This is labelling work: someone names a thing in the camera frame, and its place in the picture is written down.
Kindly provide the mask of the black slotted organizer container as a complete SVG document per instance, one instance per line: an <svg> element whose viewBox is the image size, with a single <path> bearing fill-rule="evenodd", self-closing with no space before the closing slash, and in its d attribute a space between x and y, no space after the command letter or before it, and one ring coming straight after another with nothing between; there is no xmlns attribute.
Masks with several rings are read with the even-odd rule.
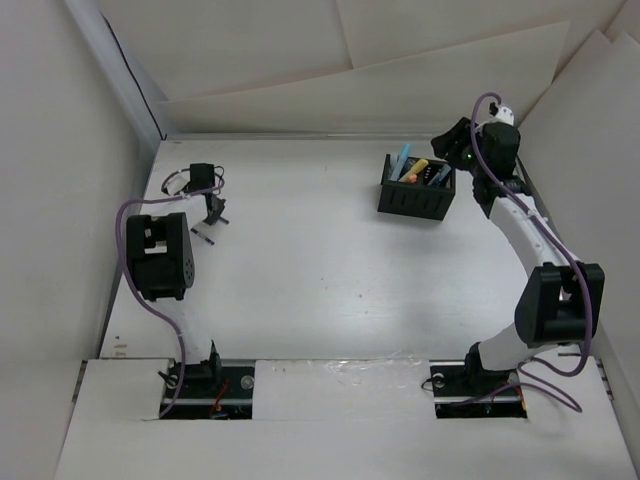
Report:
<svg viewBox="0 0 640 480"><path fill-rule="evenodd" d="M377 211L393 215L442 221L456 194L456 171L452 168L442 186L429 186L430 180L448 165L440 160L430 160L429 165L418 174L414 184L389 180L389 158L385 157L381 177L381 191Z"/></svg>

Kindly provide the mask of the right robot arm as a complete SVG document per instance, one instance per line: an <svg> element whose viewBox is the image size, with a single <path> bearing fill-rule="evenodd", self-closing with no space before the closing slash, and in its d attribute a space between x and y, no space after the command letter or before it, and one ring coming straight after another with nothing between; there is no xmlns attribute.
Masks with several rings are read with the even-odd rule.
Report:
<svg viewBox="0 0 640 480"><path fill-rule="evenodd" d="M513 322L472 345L462 381L473 393L494 387L538 352L579 344L587 357L597 331L605 274L571 253L539 212L526 181L516 173L521 136L516 127L490 122L481 128L461 118L432 139L435 156L473 177L473 195L486 217L516 252L528 280Z"/></svg>

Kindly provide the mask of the yellow cap highlighter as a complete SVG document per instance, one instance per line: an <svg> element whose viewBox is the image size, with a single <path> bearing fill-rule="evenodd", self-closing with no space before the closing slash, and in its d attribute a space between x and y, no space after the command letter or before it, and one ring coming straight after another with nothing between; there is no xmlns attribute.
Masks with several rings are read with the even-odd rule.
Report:
<svg viewBox="0 0 640 480"><path fill-rule="evenodd" d="M418 159L409 169L409 171L407 172L407 174L409 176L411 175L418 175L420 172L422 172L427 166L429 165L429 161L426 159Z"/></svg>

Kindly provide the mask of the light blue gel pen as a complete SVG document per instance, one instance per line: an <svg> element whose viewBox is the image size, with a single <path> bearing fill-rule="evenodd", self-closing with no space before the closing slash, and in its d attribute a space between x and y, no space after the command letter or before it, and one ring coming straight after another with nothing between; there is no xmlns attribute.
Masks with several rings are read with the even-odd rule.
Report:
<svg viewBox="0 0 640 480"><path fill-rule="evenodd" d="M450 165L445 165L442 167L441 171L439 172L439 180L436 183L437 186L442 186L446 182L449 174L451 173L451 170L452 168Z"/></svg>

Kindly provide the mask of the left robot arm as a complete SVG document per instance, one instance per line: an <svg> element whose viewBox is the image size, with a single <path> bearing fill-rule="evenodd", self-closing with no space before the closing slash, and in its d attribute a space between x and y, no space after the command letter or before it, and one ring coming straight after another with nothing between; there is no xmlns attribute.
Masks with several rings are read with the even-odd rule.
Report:
<svg viewBox="0 0 640 480"><path fill-rule="evenodd" d="M188 383L205 397L222 387L220 356L180 303L196 279L191 236L202 236L203 227L219 221L224 185L222 167L193 163L161 183L160 197L125 202L115 220L119 263L132 295L175 334L179 357L173 387Z"/></svg>

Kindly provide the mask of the orange cap highlighter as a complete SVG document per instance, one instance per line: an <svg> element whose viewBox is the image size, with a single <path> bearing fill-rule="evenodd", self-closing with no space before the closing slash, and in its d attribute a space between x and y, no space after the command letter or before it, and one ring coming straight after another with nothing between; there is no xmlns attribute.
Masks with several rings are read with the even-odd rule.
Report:
<svg viewBox="0 0 640 480"><path fill-rule="evenodd" d="M414 184L417 182L418 175L416 173L407 173L400 178L401 182Z"/></svg>

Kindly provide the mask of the green cap highlighter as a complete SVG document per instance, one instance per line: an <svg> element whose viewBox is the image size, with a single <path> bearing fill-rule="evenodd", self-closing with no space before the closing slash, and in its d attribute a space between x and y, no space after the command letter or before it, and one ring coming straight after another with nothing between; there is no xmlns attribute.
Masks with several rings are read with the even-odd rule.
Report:
<svg viewBox="0 0 640 480"><path fill-rule="evenodd" d="M398 162L399 156L398 155L391 155L389 158L389 176L393 175L393 172L395 171L395 167L396 164Z"/></svg>

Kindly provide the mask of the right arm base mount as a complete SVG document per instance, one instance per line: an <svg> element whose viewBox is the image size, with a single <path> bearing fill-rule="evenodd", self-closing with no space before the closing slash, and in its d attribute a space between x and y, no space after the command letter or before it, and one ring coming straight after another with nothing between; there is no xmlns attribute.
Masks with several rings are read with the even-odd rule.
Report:
<svg viewBox="0 0 640 480"><path fill-rule="evenodd" d="M515 369L481 366L478 345L463 360L430 360L421 389L432 394L437 419L526 419L526 406Z"/></svg>

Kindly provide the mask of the blue cap highlighter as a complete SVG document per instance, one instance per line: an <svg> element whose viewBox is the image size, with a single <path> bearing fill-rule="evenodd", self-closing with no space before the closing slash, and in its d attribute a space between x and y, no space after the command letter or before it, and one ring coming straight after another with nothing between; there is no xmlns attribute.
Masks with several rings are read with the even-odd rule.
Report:
<svg viewBox="0 0 640 480"><path fill-rule="evenodd" d="M411 144L405 144L399 153L399 159L395 167L395 171L392 176L389 176L390 181L400 181L400 178L407 174L414 161L410 159L410 153L412 150Z"/></svg>

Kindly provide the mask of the purple gel pen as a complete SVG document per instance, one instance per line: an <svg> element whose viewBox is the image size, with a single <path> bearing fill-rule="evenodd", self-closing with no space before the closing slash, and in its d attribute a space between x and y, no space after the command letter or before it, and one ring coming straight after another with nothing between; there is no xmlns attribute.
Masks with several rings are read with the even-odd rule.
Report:
<svg viewBox="0 0 640 480"><path fill-rule="evenodd" d="M210 239L208 236L206 236L204 233L196 230L195 228L192 228L190 232L196 235L198 238L200 238L204 242L206 242L208 245L215 246L215 242L212 239Z"/></svg>

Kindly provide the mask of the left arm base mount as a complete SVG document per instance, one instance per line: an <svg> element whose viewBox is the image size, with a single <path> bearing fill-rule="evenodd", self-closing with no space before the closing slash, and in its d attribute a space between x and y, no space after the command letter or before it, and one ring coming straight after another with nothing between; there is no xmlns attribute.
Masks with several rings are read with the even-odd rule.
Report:
<svg viewBox="0 0 640 480"><path fill-rule="evenodd" d="M164 381L159 407L161 420L251 420L255 360L222 360L215 345L207 360L185 367L173 362L158 374Z"/></svg>

